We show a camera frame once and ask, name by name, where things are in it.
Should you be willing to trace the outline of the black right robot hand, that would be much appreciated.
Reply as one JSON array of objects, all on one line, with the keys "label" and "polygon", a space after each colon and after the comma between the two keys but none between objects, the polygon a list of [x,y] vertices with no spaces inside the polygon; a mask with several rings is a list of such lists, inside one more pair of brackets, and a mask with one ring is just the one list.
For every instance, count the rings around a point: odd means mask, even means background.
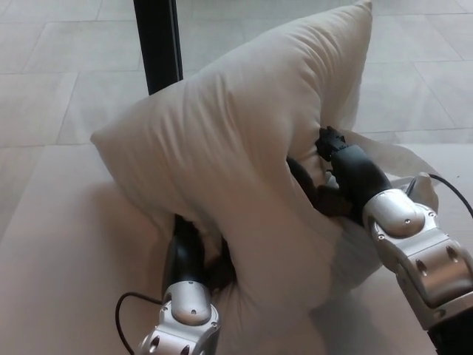
[{"label": "black right robot hand", "polygon": [[293,158],[286,158],[290,173],[302,188],[312,207],[327,217],[347,217],[362,225],[363,209],[378,193],[391,189],[381,168],[360,148],[328,126],[319,130],[315,142],[323,160],[331,163],[330,173],[337,187],[316,186],[307,170]]}]

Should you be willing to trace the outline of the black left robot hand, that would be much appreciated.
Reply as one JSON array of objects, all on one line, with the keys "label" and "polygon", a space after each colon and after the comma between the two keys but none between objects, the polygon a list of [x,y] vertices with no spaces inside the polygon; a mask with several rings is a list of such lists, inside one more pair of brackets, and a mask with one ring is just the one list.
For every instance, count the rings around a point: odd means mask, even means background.
[{"label": "black left robot hand", "polygon": [[205,262],[203,239],[193,223],[174,216],[174,231],[169,243],[163,272],[162,292],[182,281],[203,284],[209,291],[220,291],[237,279],[228,244],[220,238],[220,254]]}]

